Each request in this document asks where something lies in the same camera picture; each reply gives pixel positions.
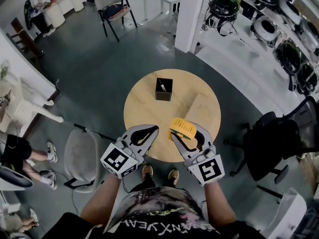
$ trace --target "concrete floor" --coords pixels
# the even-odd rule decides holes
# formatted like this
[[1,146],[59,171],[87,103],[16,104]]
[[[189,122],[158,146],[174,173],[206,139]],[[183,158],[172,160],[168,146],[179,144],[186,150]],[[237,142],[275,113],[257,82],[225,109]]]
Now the concrete floor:
[[[124,27],[121,22],[114,25],[121,40],[118,43],[107,26],[106,38],[97,14],[90,7],[67,18],[63,26],[39,46],[46,55],[41,60],[47,77],[56,81],[61,94],[56,105],[50,110],[63,116],[65,122],[56,123],[41,118],[29,136],[33,148],[46,149],[46,142],[52,141],[59,156],[55,164],[38,163],[38,170],[49,166],[64,172],[63,155],[67,138],[74,129],[73,123],[90,127],[100,133],[116,138],[125,131],[123,109],[126,97],[133,85],[143,76],[161,69],[176,68],[189,71],[202,78],[216,94],[221,108],[221,127],[214,144],[222,155],[226,172],[219,180],[221,187],[234,208],[238,219],[246,220],[258,230],[263,230],[271,221],[278,208],[277,199],[256,188],[245,167],[242,172],[230,177],[229,172],[240,163],[243,153],[233,147],[224,146],[224,138],[240,141],[243,132],[240,125],[253,124],[261,113],[227,80],[213,68],[191,53],[182,53],[174,48],[170,39],[147,25],[135,29],[129,19]],[[178,186],[188,190],[198,203],[204,200],[204,190],[187,173],[181,163],[164,163],[147,157],[154,167],[154,179],[161,185],[168,172],[176,167],[180,170]],[[274,184],[274,175],[269,174],[260,185],[283,194],[294,187],[306,199],[311,196],[310,187],[295,158],[282,162],[290,165],[288,176],[279,185]],[[140,183],[141,168],[125,177],[125,185],[131,190]],[[31,189],[17,192],[20,200],[32,206],[37,212],[41,227],[31,233],[41,238],[65,212],[74,212],[71,191],[63,186],[66,179],[58,174],[58,189],[52,191],[35,182]],[[115,207],[126,193],[120,187]],[[92,194],[74,193],[75,205],[79,212]]]

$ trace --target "shoe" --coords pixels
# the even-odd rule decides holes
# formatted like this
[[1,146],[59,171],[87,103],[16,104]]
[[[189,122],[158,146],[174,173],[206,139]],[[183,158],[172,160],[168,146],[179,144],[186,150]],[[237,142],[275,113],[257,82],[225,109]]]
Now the shoe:
[[153,179],[153,168],[150,165],[145,165],[142,170],[142,176],[143,180],[146,179],[146,174],[149,174],[151,178]]
[[48,142],[47,146],[48,146],[48,153],[53,154],[53,157],[50,159],[50,162],[52,162],[52,163],[58,162],[58,156],[56,154],[56,149],[55,149],[55,146],[53,145],[53,143]]
[[174,179],[174,185],[177,184],[178,179],[179,179],[179,171],[176,169],[173,169],[169,174],[168,174],[168,180]]
[[51,30],[46,34],[46,36],[49,36],[49,35],[53,34],[54,31],[55,31],[55,28],[51,29]]
[[56,183],[55,183],[55,178],[56,178],[55,172],[50,171],[48,173],[48,179],[51,180],[51,183],[48,184],[48,186],[49,186],[49,188],[51,188],[53,190],[56,190],[56,188],[57,188]]
[[34,223],[39,222],[38,216],[36,215],[34,209],[32,208],[30,208],[30,217],[33,218]]

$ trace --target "round wooden table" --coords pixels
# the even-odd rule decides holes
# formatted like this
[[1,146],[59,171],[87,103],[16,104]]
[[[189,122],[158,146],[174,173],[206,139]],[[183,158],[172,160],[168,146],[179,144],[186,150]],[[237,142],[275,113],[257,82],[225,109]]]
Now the round wooden table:
[[[155,99],[157,78],[173,79],[170,102]],[[197,94],[210,100],[199,116],[210,117],[210,128],[202,124],[215,140],[220,127],[220,107],[212,89],[198,76],[178,69],[164,69],[153,72],[140,79],[131,89],[124,106],[126,129],[141,124],[159,126],[159,134],[147,155],[165,162],[183,162],[184,159],[169,139],[169,125],[173,118],[184,118]],[[196,147],[197,141],[183,138],[187,146]]]

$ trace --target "wooden chair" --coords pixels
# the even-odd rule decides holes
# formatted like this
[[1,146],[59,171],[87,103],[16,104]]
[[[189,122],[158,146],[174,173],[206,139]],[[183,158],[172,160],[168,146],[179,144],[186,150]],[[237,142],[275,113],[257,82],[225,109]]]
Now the wooden chair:
[[123,18],[123,17],[124,17],[127,13],[130,12],[130,13],[131,13],[131,16],[132,16],[132,19],[133,19],[133,21],[134,21],[135,27],[136,27],[136,28],[138,27],[137,24],[136,24],[136,21],[135,21],[135,18],[134,18],[132,9],[130,8],[130,4],[129,4],[129,1],[128,1],[128,0],[125,0],[126,3],[127,3],[127,6],[128,6],[127,9],[126,9],[126,11],[120,12],[119,14],[117,14],[117,15],[116,15],[115,17],[113,17],[113,18],[107,18],[107,17],[106,17],[105,9],[106,9],[108,6],[110,6],[110,5],[112,5],[112,4],[115,4],[115,3],[118,3],[118,2],[121,2],[121,4],[123,5],[123,1],[124,1],[124,0],[95,0],[95,6],[96,6],[96,8],[97,8],[97,10],[98,10],[98,13],[99,13],[100,17],[101,17],[101,21],[102,21],[102,23],[103,23],[103,29],[104,29],[104,32],[105,32],[106,37],[108,36],[108,34],[107,34],[107,32],[106,32],[106,28],[105,28],[105,24],[104,24],[105,21],[107,21],[107,23],[109,24],[109,26],[110,26],[112,32],[114,33],[115,38],[117,39],[118,42],[120,42],[120,40],[119,40],[118,36],[116,35],[116,33],[115,33],[115,31],[114,31],[114,29],[113,29],[113,27],[112,27],[112,25],[111,25],[111,22],[116,21],[116,20],[122,18],[122,24],[124,24],[124,18]]

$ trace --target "gray chair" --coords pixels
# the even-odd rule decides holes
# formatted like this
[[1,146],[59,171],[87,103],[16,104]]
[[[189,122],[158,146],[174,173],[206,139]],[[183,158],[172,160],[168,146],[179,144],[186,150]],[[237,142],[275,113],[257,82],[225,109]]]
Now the gray chair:
[[132,16],[132,19],[133,19],[133,21],[134,21],[135,27],[136,27],[136,28],[138,27],[138,25],[136,24],[136,21],[135,21],[135,18],[134,18],[132,9],[130,8],[130,4],[129,4],[129,1],[128,1],[128,0],[125,0],[125,1],[126,1],[126,4],[127,4],[127,6],[128,6],[127,9],[126,9],[126,11],[119,13],[118,15],[116,15],[116,16],[113,17],[113,18],[107,18],[107,17],[106,17],[105,9],[106,9],[108,6],[110,6],[110,5],[112,5],[112,4],[115,4],[115,3],[118,3],[118,2],[121,2],[121,4],[123,5],[123,0],[94,0],[94,1],[95,1],[95,6],[96,6],[96,8],[97,8],[97,10],[98,10],[98,13],[99,13],[99,15],[100,15],[100,17],[101,17],[101,21],[102,21],[102,23],[103,23],[103,29],[104,29],[104,32],[105,32],[106,37],[108,36],[108,34],[107,34],[107,32],[106,32],[106,28],[105,28],[105,24],[104,24],[105,21],[107,21],[107,23],[109,24],[109,26],[110,26],[112,32],[114,33],[115,38],[117,39],[117,41],[120,42],[118,36],[116,35],[116,33],[115,33],[115,31],[114,31],[114,29],[113,29],[113,27],[112,27],[112,25],[111,25],[111,22],[116,21],[116,20],[122,18],[122,24],[124,24],[124,18],[123,18],[123,17],[124,17],[127,13],[129,13],[129,12],[131,13],[131,16]]
[[[102,138],[98,133],[87,128],[73,130],[64,150],[64,168],[72,179],[64,185],[79,193],[95,191],[103,179],[102,155]],[[77,180],[87,184],[73,186]]]

